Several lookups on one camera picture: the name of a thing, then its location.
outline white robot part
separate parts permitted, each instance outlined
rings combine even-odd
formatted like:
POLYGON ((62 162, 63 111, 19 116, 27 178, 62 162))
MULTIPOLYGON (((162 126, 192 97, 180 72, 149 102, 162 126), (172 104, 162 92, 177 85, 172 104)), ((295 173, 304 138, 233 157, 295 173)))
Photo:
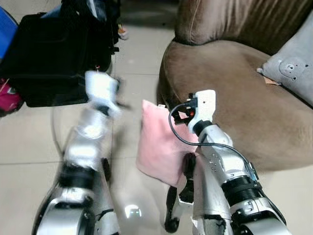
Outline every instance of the white robot part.
POLYGON ((208 143, 221 143, 231 147, 233 146, 231 137, 222 131, 216 124, 204 128, 199 135, 199 142, 203 142, 204 138, 207 138, 208 143))
POLYGON ((120 113, 115 97, 118 81, 105 72, 87 71, 85 73, 86 93, 96 106, 107 106, 109 116, 115 117, 120 113))
POLYGON ((113 235, 120 234, 117 215, 115 212, 106 213, 95 225, 95 234, 113 235))
POLYGON ((199 121, 212 121, 216 109, 216 94, 214 90, 197 92, 194 98, 198 100, 198 106, 194 118, 189 122, 188 129, 195 133, 193 128, 199 121))

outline sofa cushion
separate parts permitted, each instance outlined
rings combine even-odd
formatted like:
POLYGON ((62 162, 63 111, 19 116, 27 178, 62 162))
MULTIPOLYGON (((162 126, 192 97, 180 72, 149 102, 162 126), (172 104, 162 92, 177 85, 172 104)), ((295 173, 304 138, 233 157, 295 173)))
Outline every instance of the sofa cushion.
POLYGON ((313 110, 256 72, 268 55, 215 41, 202 46, 171 42, 161 65, 158 92, 171 107, 189 93, 213 89, 214 122, 258 169, 281 170, 313 163, 313 110))
POLYGON ((300 30, 259 71, 313 107, 313 11, 300 30))
POLYGON ((312 7, 313 0, 180 0, 175 35, 184 44, 232 40, 273 55, 312 7))

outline pink pillow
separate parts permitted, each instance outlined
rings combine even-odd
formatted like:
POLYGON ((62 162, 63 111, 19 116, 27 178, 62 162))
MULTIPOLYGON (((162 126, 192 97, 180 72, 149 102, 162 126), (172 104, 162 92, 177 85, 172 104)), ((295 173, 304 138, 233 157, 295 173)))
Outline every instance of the pink pillow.
MULTIPOLYGON (((136 164, 143 173, 176 187, 182 174, 183 157, 195 152, 197 147, 177 139, 169 126, 168 115, 166 108, 146 100, 142 102, 142 129, 136 164)), ((198 142, 198 137, 190 134, 186 125, 174 128, 183 139, 198 142)))

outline tile floor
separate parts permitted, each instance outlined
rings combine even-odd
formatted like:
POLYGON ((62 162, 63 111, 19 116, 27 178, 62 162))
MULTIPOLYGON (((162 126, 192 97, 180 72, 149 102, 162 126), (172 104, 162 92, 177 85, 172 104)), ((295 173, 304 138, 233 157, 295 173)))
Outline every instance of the tile floor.
MULTIPOLYGON (((23 15, 47 11, 60 0, 0 0, 18 21, 23 15)), ((132 106, 109 128, 105 154, 112 160, 111 191, 122 234, 164 235, 167 186, 135 167, 140 130, 141 101, 156 101, 159 65, 173 38, 177 4, 167 1, 124 1, 123 21, 130 39, 119 42, 113 71, 125 81, 123 100, 132 106), (124 208, 137 205, 140 219, 126 219, 124 208)), ((51 137, 50 118, 63 143, 85 105, 27 108, 0 119, 0 234, 30 234, 36 210, 51 186, 59 157, 51 137)), ((261 183, 285 215, 294 235, 313 234, 313 167, 283 172, 263 172, 261 183)), ((185 214, 177 234, 191 234, 185 214)))

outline gray cushion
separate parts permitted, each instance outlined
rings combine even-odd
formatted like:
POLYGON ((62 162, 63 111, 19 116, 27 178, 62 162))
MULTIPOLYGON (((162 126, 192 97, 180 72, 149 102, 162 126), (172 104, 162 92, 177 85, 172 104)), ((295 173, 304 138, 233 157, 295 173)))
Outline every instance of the gray cushion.
POLYGON ((300 30, 259 71, 313 106, 313 11, 300 30))

